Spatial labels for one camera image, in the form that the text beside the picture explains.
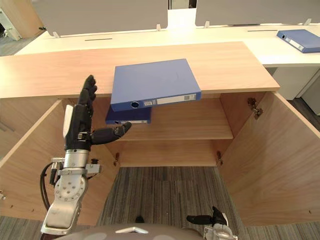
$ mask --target cabinet door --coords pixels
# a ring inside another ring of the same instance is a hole
[[[55,97],[0,99],[0,159],[56,101]]]
[[[246,226],[319,221],[319,131],[278,93],[258,108],[222,156],[237,212]]]
[[[40,174],[52,157],[64,157],[64,108],[56,101],[0,161],[0,190],[6,196],[0,201],[0,214],[15,218],[43,220],[46,209],[40,195]],[[119,170],[106,145],[93,146],[90,158],[99,159],[102,172],[89,180],[82,201],[78,223],[95,225]],[[49,202],[53,187],[48,184]]]

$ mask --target cabinet hinge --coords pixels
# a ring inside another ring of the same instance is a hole
[[[258,119],[264,111],[262,110],[262,108],[257,108],[257,105],[256,105],[257,101],[255,98],[249,97],[247,102],[250,109],[254,113],[254,118]]]
[[[216,151],[216,157],[217,157],[218,163],[220,163],[220,166],[222,166],[224,164],[224,161],[221,159],[220,151]]]

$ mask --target wooden panel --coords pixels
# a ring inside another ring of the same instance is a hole
[[[63,118],[63,104],[59,100],[0,161],[0,189],[6,195],[6,200],[0,204],[1,215],[44,219],[46,210],[39,189],[40,173],[52,157],[64,156]],[[113,166],[114,158],[105,145],[92,147],[90,157],[100,160],[103,171],[89,180],[78,223],[95,225],[118,167]],[[49,185],[47,193],[52,202],[53,188]]]
[[[210,140],[128,141],[120,152],[121,167],[216,166]]]
[[[0,158],[9,152],[56,100],[55,97],[0,99]]]
[[[236,136],[252,114],[248,106],[248,98],[255,98],[257,104],[261,101],[265,92],[239,92],[222,93],[220,101],[228,119],[230,128]]]
[[[2,9],[22,38],[37,35],[43,23],[36,14],[31,0],[2,0]]]
[[[106,127],[109,98],[94,101],[94,128]],[[119,141],[232,139],[219,99],[168,104],[152,108],[151,124],[133,124]]]
[[[223,155],[220,172],[246,226],[320,219],[320,132],[267,92]]]
[[[97,80],[98,96],[110,96],[115,66],[182,58],[187,59],[203,94],[279,88],[243,42],[222,42],[1,57],[0,98],[78,96],[89,74]]]

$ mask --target gray partition panel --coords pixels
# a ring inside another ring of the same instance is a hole
[[[320,22],[320,0],[198,0],[195,25]]]
[[[32,0],[32,4],[52,36],[168,26],[167,0]]]

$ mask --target wooden cabinet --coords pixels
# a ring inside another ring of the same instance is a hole
[[[249,97],[263,110],[258,119],[248,106]],[[96,99],[94,128],[106,126],[102,116],[109,102],[108,97]],[[56,101],[0,162],[0,189],[7,197],[0,204],[1,214],[44,218],[39,177],[52,157],[64,155],[63,105]],[[166,116],[158,115],[164,110]],[[246,226],[316,221],[319,137],[274,92],[223,93],[220,98],[155,108],[151,124],[133,125],[120,141],[92,147],[90,157],[100,160],[103,171],[89,182],[79,223],[96,224],[119,166],[218,166]],[[217,151],[222,152],[223,165],[217,163]],[[114,166],[116,153],[119,164]]]
[[[4,98],[63,99],[39,116],[0,161],[0,190],[7,197],[0,202],[0,213],[44,219],[40,173],[52,157],[64,155],[65,101],[79,94],[88,73],[96,73],[99,87],[92,119],[96,129],[106,126],[114,66],[177,58],[187,58],[202,100],[155,107],[151,124],[134,125],[119,141],[92,147],[90,157],[100,160],[103,171],[89,181],[79,223],[96,224],[119,166],[218,166],[246,226],[318,221],[320,133],[272,92],[279,86],[250,51],[242,43],[232,42],[0,59],[6,66],[1,75],[11,83],[0,83]],[[14,68],[20,70],[11,74],[9,69]],[[263,110],[257,119],[248,98],[255,98],[255,107]],[[222,155],[219,161],[217,151]],[[114,166],[116,153],[119,162]]]

